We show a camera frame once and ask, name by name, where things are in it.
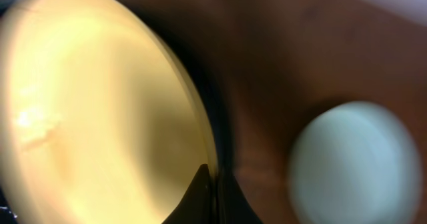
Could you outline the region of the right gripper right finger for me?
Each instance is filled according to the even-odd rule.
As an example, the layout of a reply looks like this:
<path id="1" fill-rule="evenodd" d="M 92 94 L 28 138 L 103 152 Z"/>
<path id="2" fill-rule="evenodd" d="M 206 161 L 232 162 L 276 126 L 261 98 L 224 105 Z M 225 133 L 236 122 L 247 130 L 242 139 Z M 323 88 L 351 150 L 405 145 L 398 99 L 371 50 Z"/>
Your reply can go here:
<path id="1" fill-rule="evenodd" d="M 218 223 L 262 224 L 232 173 L 220 173 L 217 182 Z"/>

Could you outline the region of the mint plate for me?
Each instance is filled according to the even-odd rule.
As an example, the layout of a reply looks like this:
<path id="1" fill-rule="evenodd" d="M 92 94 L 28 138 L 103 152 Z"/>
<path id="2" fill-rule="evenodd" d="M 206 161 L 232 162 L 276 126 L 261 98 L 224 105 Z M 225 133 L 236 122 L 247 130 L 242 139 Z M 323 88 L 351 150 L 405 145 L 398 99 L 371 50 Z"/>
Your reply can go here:
<path id="1" fill-rule="evenodd" d="M 380 105 L 354 101 L 331 108 L 294 142 L 290 199 L 301 223 L 411 223 L 421 190 L 415 142 Z"/>

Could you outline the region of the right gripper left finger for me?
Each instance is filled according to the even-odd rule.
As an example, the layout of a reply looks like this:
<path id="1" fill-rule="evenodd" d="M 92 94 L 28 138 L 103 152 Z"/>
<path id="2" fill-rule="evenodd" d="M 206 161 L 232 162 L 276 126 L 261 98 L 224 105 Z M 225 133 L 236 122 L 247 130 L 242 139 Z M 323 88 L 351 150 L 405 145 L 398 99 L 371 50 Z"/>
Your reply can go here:
<path id="1" fill-rule="evenodd" d="M 207 164 L 199 166 L 183 198 L 162 224 L 210 224 L 211 177 Z"/>

